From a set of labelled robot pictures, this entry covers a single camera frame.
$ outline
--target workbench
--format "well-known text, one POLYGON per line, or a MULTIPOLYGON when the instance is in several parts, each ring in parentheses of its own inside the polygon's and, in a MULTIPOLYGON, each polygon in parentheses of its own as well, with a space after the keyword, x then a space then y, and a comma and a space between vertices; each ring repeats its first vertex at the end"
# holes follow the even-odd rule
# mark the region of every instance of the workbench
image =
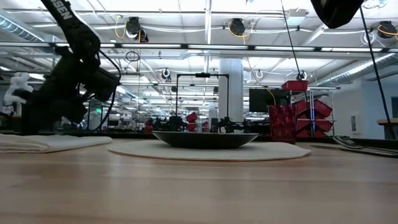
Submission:
POLYGON ((397 160, 313 144, 264 162, 1 154, 0 223, 397 223, 397 160))

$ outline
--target black metal frame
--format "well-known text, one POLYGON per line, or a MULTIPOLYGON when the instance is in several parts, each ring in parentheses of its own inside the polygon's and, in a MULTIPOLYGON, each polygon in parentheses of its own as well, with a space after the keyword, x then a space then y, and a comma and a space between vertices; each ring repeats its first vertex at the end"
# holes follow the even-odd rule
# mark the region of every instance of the black metal frame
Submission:
POLYGON ((175 115, 178 115, 178 79, 181 76, 194 76, 197 78, 210 78, 210 77, 226 77, 227 78, 227 97, 226 97, 226 116, 229 116, 229 74, 209 74, 209 73, 196 73, 196 74, 177 74, 177 91, 175 92, 175 115))

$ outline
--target white towel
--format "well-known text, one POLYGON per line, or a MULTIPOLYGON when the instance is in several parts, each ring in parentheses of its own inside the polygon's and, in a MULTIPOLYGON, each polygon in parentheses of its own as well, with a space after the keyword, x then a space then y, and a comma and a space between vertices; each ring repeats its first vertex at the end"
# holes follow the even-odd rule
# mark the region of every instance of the white towel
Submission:
POLYGON ((16 136, 0 134, 0 153, 46 153, 111 143, 109 137, 16 136))

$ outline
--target ceiling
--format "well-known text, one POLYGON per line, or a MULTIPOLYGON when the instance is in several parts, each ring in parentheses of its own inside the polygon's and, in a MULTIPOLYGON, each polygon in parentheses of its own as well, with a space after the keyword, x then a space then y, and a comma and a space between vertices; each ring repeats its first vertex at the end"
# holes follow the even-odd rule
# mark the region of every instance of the ceiling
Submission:
MULTIPOLYGON (((246 31, 248 31, 248 36, 245 40, 247 45, 290 46, 289 35, 285 30, 283 17, 273 18, 267 16, 267 14, 280 14, 282 12, 279 0, 254 0, 252 3, 246 3, 245 0, 212 0, 211 39, 209 41, 206 39, 207 32, 205 31, 206 0, 70 0, 70 2, 76 13, 94 29, 102 42, 133 43, 134 41, 128 37, 122 39, 117 37, 115 31, 119 35, 123 35, 123 28, 115 30, 112 26, 115 26, 116 23, 123 26, 129 16, 138 15, 141 26, 148 27, 145 30, 151 44, 210 43, 243 45, 243 38, 231 35, 228 30, 228 23, 231 19, 240 17, 244 21, 246 31), (167 12, 181 12, 181 15, 170 15, 167 12), (241 13, 243 12, 252 14, 242 15, 241 13)), ((390 2, 392 1, 387 2, 387 7, 364 8, 364 16, 368 27, 377 27, 379 22, 383 20, 398 24, 398 6, 390 2)), ((323 23, 313 10, 310 0, 283 0, 283 4, 286 11, 294 9, 295 11, 305 10, 307 12, 305 19, 300 23, 300 30, 297 30, 295 26, 290 27, 294 46, 304 44, 305 46, 316 47, 367 47, 361 41, 361 36, 364 33, 362 32, 363 22, 359 12, 349 24, 336 30, 325 29, 320 35, 312 38, 315 31, 323 27, 323 23)), ((44 5, 40 0, 3 0, 1 7, 3 12, 0 15, 12 18, 13 21, 17 21, 20 26, 25 27, 32 33, 41 37, 54 35, 60 41, 65 39, 61 28, 56 26, 55 20, 45 11, 44 5)), ((26 40, 3 29, 0 29, 0 39, 2 41, 26 42, 26 40)), ((381 45, 393 46, 396 42, 394 38, 381 39, 377 37, 373 44, 375 47, 381 47, 381 45)), ((107 53, 112 55, 112 58, 124 58, 129 50, 133 49, 108 49, 107 53)), ((177 73, 203 72, 207 52, 202 50, 144 49, 141 50, 140 54, 144 58, 140 63, 132 62, 129 64, 127 60, 116 60, 121 65, 123 72, 140 72, 143 74, 142 78, 136 75, 123 75, 122 83, 130 84, 124 85, 124 90, 137 97, 146 96, 148 104, 162 103, 165 105, 166 110, 167 107, 170 107, 170 102, 166 102, 164 96, 160 96, 159 93, 171 93, 169 87, 160 86, 156 89, 151 86, 138 86, 137 84, 163 83, 164 80, 161 73, 165 68, 171 71, 172 83, 175 82, 177 73)), ((254 74, 259 70, 263 73, 263 77, 258 78, 261 85, 281 85, 287 80, 294 80, 295 74, 297 74, 297 66, 291 52, 212 50, 210 55, 209 72, 211 73, 217 73, 220 58, 242 58, 244 69, 248 72, 248 77, 250 77, 247 78, 248 85, 257 85, 254 74)), ((347 64, 357 60, 369 59, 369 55, 297 52, 297 58, 299 69, 312 74, 312 76, 308 76, 308 79, 313 82, 347 64)), ((46 71, 46 68, 37 65, 35 62, 51 67, 58 59, 58 56, 42 49, 0 48, 0 64, 10 70, 29 70, 40 73, 46 71), (25 59, 15 57, 15 55, 10 56, 10 51, 22 54, 25 59)), ((101 63, 103 68, 115 72, 115 68, 107 60, 103 59, 101 63)), ((218 83, 218 80, 213 77, 208 80, 183 77, 180 81, 182 83, 218 83)), ((210 95, 213 94, 213 88, 193 86, 181 89, 179 93, 182 95, 203 95, 205 93, 210 95)), ((138 106, 139 102, 131 101, 131 96, 128 94, 120 96, 120 103, 122 103, 123 99, 125 101, 124 104, 128 102, 128 104, 138 106)), ((206 101, 187 100, 187 103, 198 103, 205 105, 204 108, 208 107, 208 102, 206 101)))

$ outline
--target white column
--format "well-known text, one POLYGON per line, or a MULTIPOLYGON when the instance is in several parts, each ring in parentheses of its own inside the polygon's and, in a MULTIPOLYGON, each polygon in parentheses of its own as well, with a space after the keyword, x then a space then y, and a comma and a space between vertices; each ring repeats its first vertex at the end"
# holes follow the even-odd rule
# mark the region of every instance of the white column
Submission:
MULTIPOLYGON (((229 74, 229 111, 231 121, 243 121, 243 65, 239 58, 221 58, 219 74, 229 74)), ((218 117, 227 116, 228 79, 218 79, 218 117)))

